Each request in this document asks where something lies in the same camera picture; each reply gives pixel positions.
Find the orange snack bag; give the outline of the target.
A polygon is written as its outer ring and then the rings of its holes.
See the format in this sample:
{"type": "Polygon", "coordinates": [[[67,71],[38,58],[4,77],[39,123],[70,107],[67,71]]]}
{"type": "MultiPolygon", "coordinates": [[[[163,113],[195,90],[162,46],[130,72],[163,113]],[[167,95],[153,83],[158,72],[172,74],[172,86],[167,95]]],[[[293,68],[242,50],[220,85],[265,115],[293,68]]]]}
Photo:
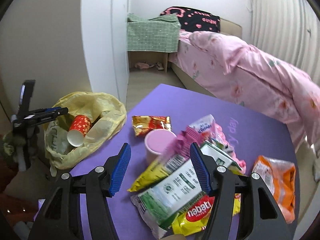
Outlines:
{"type": "Polygon", "coordinates": [[[276,200],[286,222],[295,220],[295,178],[294,163],[260,155],[252,172],[258,173],[276,200]]]}

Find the pink long candy wrapper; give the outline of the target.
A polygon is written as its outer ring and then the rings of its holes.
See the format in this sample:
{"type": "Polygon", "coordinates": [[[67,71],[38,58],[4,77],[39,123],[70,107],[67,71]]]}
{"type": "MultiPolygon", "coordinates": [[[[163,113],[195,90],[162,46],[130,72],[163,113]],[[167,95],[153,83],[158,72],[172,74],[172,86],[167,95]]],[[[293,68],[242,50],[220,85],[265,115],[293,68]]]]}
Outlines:
{"type": "Polygon", "coordinates": [[[160,162],[165,165],[169,161],[173,161],[180,167],[190,158],[190,146],[193,142],[201,146],[204,141],[200,142],[199,134],[187,126],[185,131],[181,131],[175,140],[167,146],[160,157],[160,162]]]}

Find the yellow plastic trash bag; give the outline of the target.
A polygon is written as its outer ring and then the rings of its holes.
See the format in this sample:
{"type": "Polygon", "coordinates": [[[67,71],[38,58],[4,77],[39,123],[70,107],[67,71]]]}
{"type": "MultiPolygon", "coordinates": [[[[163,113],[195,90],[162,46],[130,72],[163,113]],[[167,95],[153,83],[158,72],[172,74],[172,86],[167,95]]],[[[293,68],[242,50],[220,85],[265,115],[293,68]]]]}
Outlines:
{"type": "Polygon", "coordinates": [[[54,106],[68,108],[68,113],[43,126],[45,156],[53,177],[98,150],[121,130],[127,117],[125,105],[106,93],[74,92],[54,106]]]}

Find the purple table mat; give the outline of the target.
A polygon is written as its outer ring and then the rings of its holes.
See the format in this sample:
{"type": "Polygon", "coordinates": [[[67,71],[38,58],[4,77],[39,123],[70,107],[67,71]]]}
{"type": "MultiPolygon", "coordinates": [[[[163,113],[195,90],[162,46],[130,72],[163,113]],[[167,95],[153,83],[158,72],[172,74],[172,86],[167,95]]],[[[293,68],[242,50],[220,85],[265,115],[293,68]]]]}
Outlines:
{"type": "MultiPolygon", "coordinates": [[[[259,155],[295,162],[287,126],[245,107],[189,90],[159,85],[130,113],[168,115],[173,140],[161,154],[169,176],[150,185],[143,211],[156,209],[156,228],[165,229],[185,203],[204,192],[213,202],[196,205],[193,217],[211,211],[203,239],[292,239],[261,175],[250,169],[259,155]],[[208,142],[220,125],[245,175],[228,167],[229,156],[208,142]]],[[[146,168],[143,139],[127,120],[99,153],[61,175],[46,197],[30,239],[153,239],[131,203],[131,184],[146,168]]]]}

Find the yellow nabati wafer wrapper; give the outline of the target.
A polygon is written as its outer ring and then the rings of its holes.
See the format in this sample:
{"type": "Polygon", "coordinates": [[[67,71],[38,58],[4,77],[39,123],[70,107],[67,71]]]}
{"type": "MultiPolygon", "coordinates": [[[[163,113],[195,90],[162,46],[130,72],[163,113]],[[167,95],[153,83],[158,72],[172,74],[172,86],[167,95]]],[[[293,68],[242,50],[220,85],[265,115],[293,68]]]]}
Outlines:
{"type": "Polygon", "coordinates": [[[187,211],[178,215],[171,224],[175,235],[189,236],[206,229],[215,197],[202,196],[187,211]]]}

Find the black pink heart pillow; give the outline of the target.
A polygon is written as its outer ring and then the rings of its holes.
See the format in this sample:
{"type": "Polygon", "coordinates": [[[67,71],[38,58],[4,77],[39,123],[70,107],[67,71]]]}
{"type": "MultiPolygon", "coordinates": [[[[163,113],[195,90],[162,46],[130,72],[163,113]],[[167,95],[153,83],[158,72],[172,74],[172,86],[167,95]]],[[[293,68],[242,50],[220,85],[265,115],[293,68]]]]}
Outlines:
{"type": "Polygon", "coordinates": [[[211,31],[219,33],[220,17],[210,12],[188,7],[173,6],[165,9],[160,15],[175,14],[180,22],[181,30],[188,32],[211,31]]]}

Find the beige headboard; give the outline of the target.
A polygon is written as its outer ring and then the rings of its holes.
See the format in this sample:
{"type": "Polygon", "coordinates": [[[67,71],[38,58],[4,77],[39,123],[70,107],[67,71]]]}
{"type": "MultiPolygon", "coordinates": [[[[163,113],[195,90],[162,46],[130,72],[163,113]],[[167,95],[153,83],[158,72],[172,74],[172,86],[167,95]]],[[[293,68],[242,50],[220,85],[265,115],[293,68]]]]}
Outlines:
{"type": "Polygon", "coordinates": [[[242,38],[242,27],[229,20],[220,18],[220,33],[242,38]]]}

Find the red paper cup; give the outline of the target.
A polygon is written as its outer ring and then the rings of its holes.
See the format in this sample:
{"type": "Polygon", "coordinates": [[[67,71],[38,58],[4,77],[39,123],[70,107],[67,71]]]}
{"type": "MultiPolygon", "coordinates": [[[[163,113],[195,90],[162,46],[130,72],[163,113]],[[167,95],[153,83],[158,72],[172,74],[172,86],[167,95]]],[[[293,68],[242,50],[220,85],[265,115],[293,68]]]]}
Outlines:
{"type": "Polygon", "coordinates": [[[67,133],[69,144],[79,147],[84,143],[84,138],[91,129],[91,121],[85,115],[77,115],[71,123],[67,133]]]}

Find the pink cylindrical container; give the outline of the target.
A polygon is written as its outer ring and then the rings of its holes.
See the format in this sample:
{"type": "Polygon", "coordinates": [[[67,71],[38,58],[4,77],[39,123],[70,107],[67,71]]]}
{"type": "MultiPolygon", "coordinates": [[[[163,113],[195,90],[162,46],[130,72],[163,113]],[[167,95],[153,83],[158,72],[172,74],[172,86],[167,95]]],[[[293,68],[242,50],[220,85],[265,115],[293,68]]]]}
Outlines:
{"type": "Polygon", "coordinates": [[[147,164],[150,165],[157,157],[162,155],[175,138],[176,134],[167,129],[155,129],[149,132],[144,139],[147,164]]]}

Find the pink floral bed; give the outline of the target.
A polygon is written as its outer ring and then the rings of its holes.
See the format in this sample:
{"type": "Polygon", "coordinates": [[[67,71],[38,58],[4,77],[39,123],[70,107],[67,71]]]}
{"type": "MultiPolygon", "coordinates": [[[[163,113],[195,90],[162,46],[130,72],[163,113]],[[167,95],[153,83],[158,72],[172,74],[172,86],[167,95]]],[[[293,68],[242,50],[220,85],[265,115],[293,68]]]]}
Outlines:
{"type": "Polygon", "coordinates": [[[304,71],[236,36],[210,31],[180,32],[169,61],[216,98],[286,124],[295,148],[306,139],[319,149],[319,87],[304,71]]]}

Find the white green snack bag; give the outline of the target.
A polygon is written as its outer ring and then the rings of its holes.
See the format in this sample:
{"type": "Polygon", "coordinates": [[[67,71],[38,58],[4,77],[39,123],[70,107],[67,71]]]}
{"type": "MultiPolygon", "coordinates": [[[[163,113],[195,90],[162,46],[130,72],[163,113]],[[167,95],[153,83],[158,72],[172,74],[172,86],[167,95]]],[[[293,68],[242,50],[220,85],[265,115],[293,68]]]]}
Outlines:
{"type": "Polygon", "coordinates": [[[172,231],[174,219],[206,194],[201,190],[190,158],[180,167],[173,161],[165,167],[171,172],[169,176],[131,196],[132,204],[155,239],[172,231]]]}

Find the pink caterpillar toy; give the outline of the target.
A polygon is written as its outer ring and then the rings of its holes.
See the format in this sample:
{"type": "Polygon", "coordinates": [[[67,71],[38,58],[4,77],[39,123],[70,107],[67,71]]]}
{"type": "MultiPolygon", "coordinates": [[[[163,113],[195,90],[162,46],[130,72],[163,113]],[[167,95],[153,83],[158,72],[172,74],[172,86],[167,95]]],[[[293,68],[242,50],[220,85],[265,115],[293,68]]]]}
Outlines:
{"type": "Polygon", "coordinates": [[[228,154],[240,166],[240,173],[245,174],[246,162],[237,158],[234,147],[226,140],[226,136],[222,131],[222,127],[218,124],[215,124],[214,141],[219,149],[228,154]]]}

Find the yellow green snack bag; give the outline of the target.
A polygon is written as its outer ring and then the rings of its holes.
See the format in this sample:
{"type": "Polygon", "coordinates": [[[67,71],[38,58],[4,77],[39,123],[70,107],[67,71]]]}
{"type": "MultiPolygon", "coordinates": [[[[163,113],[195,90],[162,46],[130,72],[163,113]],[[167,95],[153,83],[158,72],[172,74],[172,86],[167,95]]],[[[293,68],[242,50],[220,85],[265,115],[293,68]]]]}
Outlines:
{"type": "Polygon", "coordinates": [[[148,168],[127,189],[129,192],[138,192],[146,189],[169,176],[171,172],[160,161],[153,161],[148,168]]]}

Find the green checked cloth nightstand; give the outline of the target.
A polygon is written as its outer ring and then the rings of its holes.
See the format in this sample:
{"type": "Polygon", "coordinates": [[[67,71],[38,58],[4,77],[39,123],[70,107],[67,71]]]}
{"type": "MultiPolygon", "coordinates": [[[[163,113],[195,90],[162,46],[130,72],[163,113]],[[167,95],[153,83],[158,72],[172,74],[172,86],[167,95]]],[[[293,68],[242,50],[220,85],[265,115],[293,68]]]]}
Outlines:
{"type": "Polygon", "coordinates": [[[127,16],[127,52],[129,67],[158,67],[168,70],[168,56],[178,49],[181,25],[176,15],[144,19],[127,16]]]}

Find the red gold snack packet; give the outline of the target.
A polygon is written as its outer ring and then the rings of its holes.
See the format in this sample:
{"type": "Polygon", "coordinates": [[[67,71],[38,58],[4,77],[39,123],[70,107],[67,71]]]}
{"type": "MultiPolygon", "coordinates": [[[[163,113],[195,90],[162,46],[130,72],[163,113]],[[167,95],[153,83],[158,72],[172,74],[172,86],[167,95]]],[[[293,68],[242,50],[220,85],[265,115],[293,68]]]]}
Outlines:
{"type": "Polygon", "coordinates": [[[132,127],[136,137],[144,137],[156,129],[171,131],[171,121],[169,116],[134,115],[132,127]]]}

